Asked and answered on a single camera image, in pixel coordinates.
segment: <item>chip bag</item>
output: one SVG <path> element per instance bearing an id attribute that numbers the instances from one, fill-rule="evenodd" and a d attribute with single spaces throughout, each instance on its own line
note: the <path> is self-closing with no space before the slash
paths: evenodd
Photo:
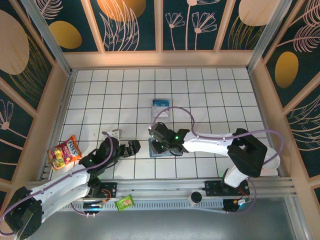
<path id="1" fill-rule="evenodd" d="M 79 150 L 75 135 L 72 135 L 67 141 L 49 149 L 48 162 L 54 170 L 61 169 L 65 165 L 81 159 L 81 151 Z"/>

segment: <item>green snack packet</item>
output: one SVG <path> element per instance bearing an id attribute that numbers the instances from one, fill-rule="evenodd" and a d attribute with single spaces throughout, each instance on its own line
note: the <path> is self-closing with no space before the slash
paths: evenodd
<path id="1" fill-rule="evenodd" d="M 119 201 L 115 202 L 116 208 L 118 209 L 119 213 L 121 213 L 126 208 L 129 208 L 130 206 L 134 206 L 135 202 L 132 199 L 131 194 L 129 196 L 126 196 Z"/>

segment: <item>flower illustration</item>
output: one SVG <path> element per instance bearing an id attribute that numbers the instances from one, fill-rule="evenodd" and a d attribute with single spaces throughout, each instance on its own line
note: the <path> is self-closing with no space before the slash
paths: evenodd
<path id="1" fill-rule="evenodd" d="M 199 12 L 192 14 L 192 23 L 194 27 L 194 32 L 196 34 L 208 33 L 217 30 L 217 24 L 214 24 L 216 21 L 215 13 L 202 13 L 199 18 Z"/>
<path id="2" fill-rule="evenodd" d="M 5 105 L 5 102 L 0 99 L 0 126 L 2 130 L 7 130 L 9 128 L 13 112 L 14 104 L 8 101 Z"/>
<path id="3" fill-rule="evenodd" d="M 181 12 L 180 13 L 173 13 L 172 15 L 170 12 L 168 12 L 165 14 L 165 19 L 171 29 L 177 28 L 177 27 L 182 27 L 186 24 L 186 22 L 183 21 L 183 17 L 181 16 Z"/>
<path id="4" fill-rule="evenodd" d="M 215 4 L 220 2 L 220 0 L 186 0 L 189 6 L 195 5 L 205 5 L 205 4 Z"/>

